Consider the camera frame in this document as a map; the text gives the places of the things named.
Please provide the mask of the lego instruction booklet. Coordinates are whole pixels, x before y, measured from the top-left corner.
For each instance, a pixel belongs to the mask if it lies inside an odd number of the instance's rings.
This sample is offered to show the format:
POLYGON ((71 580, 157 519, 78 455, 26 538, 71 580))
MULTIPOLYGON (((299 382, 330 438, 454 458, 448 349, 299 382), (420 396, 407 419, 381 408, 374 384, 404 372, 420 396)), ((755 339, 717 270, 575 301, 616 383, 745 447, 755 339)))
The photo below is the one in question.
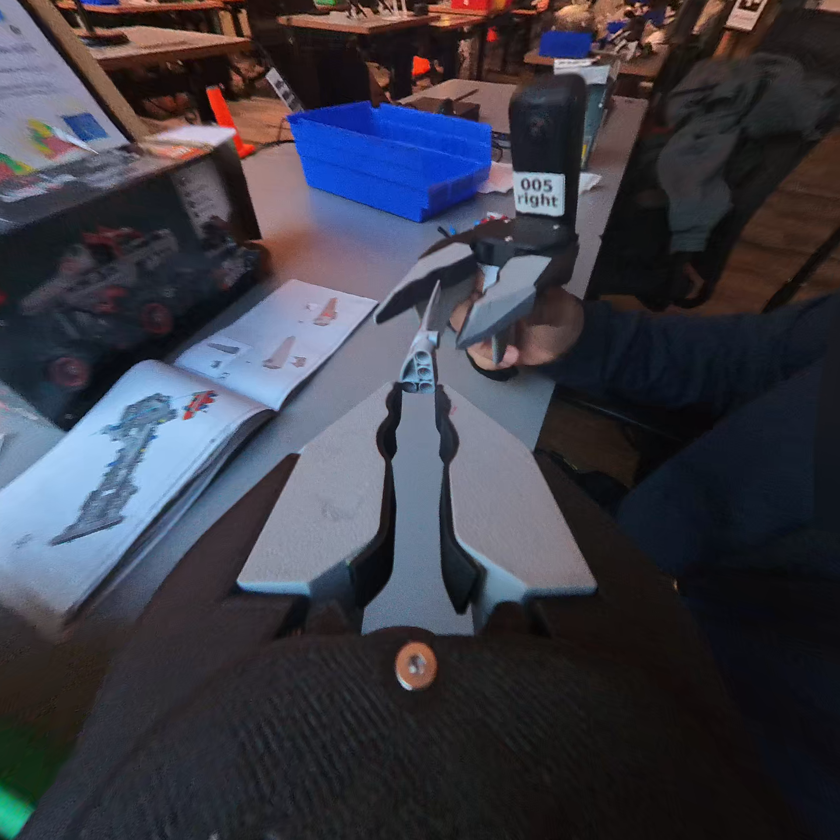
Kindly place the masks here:
POLYGON ((172 363, 130 368, 2 489, 2 608, 64 635, 376 305, 288 280, 172 363))

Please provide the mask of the person's right hand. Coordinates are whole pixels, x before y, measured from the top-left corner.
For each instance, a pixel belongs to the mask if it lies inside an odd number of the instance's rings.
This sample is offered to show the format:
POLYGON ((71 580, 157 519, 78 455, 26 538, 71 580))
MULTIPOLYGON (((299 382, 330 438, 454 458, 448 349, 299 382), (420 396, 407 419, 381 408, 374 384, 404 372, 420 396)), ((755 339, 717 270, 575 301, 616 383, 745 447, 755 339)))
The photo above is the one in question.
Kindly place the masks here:
POLYGON ((581 300, 564 287, 550 287, 538 295, 526 317, 503 330, 507 348, 498 362, 494 361, 491 339, 475 343, 466 351, 483 371, 541 366, 557 361, 573 347, 583 325, 581 300))

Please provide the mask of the small blue bin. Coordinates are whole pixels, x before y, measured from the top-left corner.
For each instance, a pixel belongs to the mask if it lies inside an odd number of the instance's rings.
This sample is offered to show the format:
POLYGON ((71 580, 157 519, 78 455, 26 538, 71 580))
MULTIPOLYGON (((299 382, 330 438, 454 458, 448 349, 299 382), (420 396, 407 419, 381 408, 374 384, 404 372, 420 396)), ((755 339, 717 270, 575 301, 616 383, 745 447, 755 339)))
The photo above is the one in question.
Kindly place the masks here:
POLYGON ((592 51, 594 35, 591 31, 569 31, 551 29, 540 38, 538 53, 552 60, 582 60, 592 51))

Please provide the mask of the teal cardboard box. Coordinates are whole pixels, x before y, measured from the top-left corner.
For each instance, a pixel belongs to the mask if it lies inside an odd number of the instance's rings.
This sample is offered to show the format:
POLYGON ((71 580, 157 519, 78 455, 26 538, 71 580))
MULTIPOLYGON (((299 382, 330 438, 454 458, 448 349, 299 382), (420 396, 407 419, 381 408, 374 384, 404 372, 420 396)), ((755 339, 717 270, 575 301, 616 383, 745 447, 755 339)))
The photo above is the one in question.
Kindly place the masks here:
POLYGON ((584 118, 581 168, 586 171, 596 145, 605 116, 611 107, 611 99, 621 62, 613 57, 590 57, 586 59, 555 58, 555 76, 576 75, 586 85, 587 104, 584 118))

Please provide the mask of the grey jacket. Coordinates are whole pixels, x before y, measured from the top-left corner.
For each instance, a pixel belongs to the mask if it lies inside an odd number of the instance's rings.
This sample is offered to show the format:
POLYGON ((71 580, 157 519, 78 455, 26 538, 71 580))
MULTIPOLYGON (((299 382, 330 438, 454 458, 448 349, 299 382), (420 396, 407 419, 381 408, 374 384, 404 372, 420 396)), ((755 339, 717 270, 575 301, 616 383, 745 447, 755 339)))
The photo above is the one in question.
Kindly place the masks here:
POLYGON ((782 134, 815 140, 837 111, 838 80, 789 56, 755 52, 695 64, 667 96, 672 133, 656 163, 668 199, 670 252, 703 251, 732 209, 725 171, 741 141, 782 134))

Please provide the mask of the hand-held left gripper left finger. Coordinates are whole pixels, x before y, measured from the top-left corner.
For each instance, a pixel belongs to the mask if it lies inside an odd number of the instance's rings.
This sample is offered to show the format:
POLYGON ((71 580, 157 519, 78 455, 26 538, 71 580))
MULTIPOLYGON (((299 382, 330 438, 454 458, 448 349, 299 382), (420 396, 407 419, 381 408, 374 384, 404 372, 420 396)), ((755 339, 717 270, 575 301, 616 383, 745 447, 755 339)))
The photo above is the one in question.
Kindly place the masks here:
POLYGON ((300 451, 238 588, 363 611, 393 568, 402 390, 387 382, 300 451))

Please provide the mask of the white printed sheet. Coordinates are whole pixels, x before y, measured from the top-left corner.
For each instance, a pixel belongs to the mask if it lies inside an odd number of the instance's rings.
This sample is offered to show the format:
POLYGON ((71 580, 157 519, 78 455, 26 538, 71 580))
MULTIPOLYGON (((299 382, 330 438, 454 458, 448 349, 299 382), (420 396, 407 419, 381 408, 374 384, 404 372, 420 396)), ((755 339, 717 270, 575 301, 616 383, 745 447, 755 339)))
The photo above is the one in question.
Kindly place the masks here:
POLYGON ((128 142, 24 6, 2 1, 2 182, 128 142))

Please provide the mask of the black lego set box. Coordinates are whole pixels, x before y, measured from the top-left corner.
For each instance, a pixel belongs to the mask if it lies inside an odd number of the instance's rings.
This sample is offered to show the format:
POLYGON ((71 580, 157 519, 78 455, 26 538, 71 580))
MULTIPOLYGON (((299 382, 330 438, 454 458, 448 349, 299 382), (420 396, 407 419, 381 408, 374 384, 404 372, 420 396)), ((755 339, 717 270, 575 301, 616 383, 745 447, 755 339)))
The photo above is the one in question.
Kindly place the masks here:
POLYGON ((165 133, 2 176, 1 378, 36 414, 69 430, 262 280, 229 135, 165 133))

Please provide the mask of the blue plastic bin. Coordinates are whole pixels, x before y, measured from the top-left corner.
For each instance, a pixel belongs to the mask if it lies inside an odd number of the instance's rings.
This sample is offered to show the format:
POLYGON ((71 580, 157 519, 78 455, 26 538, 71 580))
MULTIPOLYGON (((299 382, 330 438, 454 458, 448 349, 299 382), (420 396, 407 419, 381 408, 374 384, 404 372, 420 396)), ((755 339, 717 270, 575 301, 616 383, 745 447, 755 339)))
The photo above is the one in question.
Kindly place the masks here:
POLYGON ((287 120, 310 187, 415 223, 471 200, 490 173, 482 122, 367 101, 287 120))

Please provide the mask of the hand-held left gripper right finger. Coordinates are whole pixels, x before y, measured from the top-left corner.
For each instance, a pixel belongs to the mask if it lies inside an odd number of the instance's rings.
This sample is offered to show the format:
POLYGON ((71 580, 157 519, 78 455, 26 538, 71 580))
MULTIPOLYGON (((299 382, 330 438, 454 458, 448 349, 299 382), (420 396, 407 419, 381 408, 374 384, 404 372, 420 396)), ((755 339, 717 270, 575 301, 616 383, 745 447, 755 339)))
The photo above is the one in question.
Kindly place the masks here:
POLYGON ((505 602, 593 595, 595 577, 531 450, 443 385, 435 419, 441 570, 455 611, 489 617, 505 602))

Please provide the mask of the orange traffic cone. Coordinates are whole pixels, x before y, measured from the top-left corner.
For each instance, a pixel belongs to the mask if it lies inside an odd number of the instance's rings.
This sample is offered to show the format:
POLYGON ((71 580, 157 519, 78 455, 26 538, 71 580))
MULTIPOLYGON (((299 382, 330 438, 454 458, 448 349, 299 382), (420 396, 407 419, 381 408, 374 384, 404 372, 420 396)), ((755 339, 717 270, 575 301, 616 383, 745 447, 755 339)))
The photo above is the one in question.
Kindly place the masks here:
POLYGON ((206 98, 215 117, 216 124, 227 130, 233 131, 234 147, 240 159, 245 159, 256 152, 256 147, 252 143, 247 143, 242 140, 242 137, 236 127, 233 115, 228 107, 227 100, 224 94, 217 86, 208 86, 205 89, 206 98))

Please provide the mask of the grey lego panel piece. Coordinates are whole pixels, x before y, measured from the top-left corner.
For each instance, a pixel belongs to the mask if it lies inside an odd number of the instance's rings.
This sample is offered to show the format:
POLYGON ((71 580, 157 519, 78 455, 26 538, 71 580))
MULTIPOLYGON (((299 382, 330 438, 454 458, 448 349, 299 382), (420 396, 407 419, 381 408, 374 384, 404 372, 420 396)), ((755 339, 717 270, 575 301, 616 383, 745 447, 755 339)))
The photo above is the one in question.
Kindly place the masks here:
POLYGON ((402 364, 400 386, 406 393, 435 394, 437 390, 440 331, 434 329, 434 324, 438 314, 440 291, 441 284, 438 280, 402 364))

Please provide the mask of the wooden table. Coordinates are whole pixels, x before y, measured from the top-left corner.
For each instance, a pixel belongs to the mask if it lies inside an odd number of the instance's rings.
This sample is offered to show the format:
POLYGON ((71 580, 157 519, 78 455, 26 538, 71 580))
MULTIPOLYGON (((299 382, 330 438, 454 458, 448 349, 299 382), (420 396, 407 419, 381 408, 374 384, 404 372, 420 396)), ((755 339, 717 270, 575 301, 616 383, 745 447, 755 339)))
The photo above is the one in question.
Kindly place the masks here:
POLYGON ((281 14, 279 26, 320 33, 325 37, 355 39, 361 47, 379 47, 391 70, 389 91, 401 100, 413 92, 413 58, 417 33, 428 30, 439 14, 388 13, 348 16, 332 10, 325 15, 281 14))
POLYGON ((254 46, 249 38, 190 30, 134 26, 122 32, 124 44, 88 48, 107 72, 239 56, 254 46))

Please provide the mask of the person's leg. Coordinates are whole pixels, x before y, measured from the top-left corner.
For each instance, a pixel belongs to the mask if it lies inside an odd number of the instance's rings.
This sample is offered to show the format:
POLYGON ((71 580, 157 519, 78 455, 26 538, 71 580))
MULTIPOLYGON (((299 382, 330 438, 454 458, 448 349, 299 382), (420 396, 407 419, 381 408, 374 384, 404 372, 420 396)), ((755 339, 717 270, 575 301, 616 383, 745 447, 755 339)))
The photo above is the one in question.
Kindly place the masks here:
POLYGON ((724 417, 636 488, 625 532, 677 582, 808 838, 838 838, 838 509, 815 479, 819 360, 724 417))

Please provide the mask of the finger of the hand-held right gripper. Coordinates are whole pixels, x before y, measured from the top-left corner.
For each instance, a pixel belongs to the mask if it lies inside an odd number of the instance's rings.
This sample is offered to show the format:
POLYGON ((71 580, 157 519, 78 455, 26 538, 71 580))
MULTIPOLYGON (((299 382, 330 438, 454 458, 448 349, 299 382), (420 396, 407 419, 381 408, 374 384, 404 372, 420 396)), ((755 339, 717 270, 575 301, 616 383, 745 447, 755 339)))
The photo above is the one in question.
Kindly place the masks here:
POLYGON ((458 332, 455 346, 466 350, 487 340, 505 340, 510 326, 532 310, 538 284, 550 274, 551 257, 521 255, 510 258, 497 282, 472 304, 458 332))
POLYGON ((374 322, 383 324, 422 302, 431 301, 434 290, 441 292, 466 282, 471 291, 478 259, 469 244, 446 241, 442 247, 422 256, 397 282, 374 312, 374 322))

